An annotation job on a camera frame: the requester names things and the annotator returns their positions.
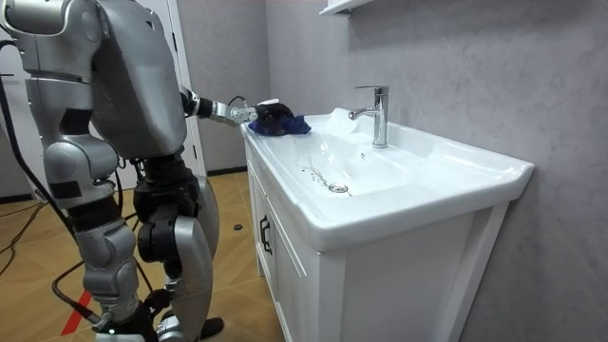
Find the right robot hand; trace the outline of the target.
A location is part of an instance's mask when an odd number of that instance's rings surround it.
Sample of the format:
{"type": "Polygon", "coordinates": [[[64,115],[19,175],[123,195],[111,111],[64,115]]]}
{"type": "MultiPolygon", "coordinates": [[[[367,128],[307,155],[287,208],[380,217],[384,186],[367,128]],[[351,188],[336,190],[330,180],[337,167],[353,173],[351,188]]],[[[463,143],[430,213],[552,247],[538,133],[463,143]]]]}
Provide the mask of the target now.
{"type": "Polygon", "coordinates": [[[139,301],[136,311],[123,322],[108,321],[94,326],[97,342],[158,342],[150,308],[139,301]]]}

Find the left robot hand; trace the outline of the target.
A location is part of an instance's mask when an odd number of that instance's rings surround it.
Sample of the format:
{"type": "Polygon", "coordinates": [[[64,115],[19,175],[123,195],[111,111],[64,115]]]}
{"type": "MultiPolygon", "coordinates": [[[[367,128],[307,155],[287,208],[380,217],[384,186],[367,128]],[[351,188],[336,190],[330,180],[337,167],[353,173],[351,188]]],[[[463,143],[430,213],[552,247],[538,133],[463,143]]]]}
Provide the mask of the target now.
{"type": "Polygon", "coordinates": [[[264,136],[282,136],[288,132],[287,125],[295,117],[293,111],[281,102],[257,104],[255,132],[264,136]]]}

